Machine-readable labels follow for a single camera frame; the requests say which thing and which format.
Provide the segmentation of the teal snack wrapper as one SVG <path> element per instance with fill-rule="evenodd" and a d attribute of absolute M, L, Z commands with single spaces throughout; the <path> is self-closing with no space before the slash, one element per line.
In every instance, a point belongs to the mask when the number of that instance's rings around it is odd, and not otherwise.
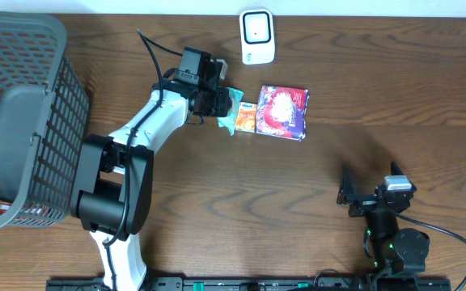
<path fill-rule="evenodd" d="M 235 134 L 235 123 L 238 116 L 239 104 L 244 97 L 244 93 L 241 90 L 228 87 L 228 92 L 231 100 L 231 108 L 225 117 L 218 117 L 218 127 L 225 128 L 229 134 L 233 136 Z"/>

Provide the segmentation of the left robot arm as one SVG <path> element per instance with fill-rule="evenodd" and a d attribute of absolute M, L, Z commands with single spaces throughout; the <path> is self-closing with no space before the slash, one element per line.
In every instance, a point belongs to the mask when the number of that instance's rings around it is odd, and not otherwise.
<path fill-rule="evenodd" d="M 227 63 L 187 47 L 180 66 L 158 72 L 146 105 L 123 127 L 84 138 L 70 214 L 97 243 L 104 290 L 139 290 L 147 276 L 138 233 L 150 212 L 154 157 L 191 115 L 224 117 L 232 108 L 221 86 Z"/>

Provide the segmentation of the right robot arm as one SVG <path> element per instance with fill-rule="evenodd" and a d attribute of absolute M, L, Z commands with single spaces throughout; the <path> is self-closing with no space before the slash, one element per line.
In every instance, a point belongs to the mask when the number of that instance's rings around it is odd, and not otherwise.
<path fill-rule="evenodd" d="M 430 238 L 412 228 L 401 229 L 398 215 L 410 206 L 417 188 L 395 162 L 391 174 L 371 194 L 358 194 L 347 166 L 342 167 L 337 196 L 339 205 L 348 205 L 350 217 L 366 221 L 363 247 L 374 260 L 376 272 L 366 277 L 365 289 L 418 290 L 416 276 L 426 270 Z"/>

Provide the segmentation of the purple red snack packet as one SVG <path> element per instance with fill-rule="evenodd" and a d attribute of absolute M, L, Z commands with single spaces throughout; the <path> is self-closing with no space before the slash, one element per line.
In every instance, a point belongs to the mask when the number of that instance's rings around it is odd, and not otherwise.
<path fill-rule="evenodd" d="M 256 110 L 256 133 L 302 141 L 306 136 L 307 89 L 264 85 Z"/>

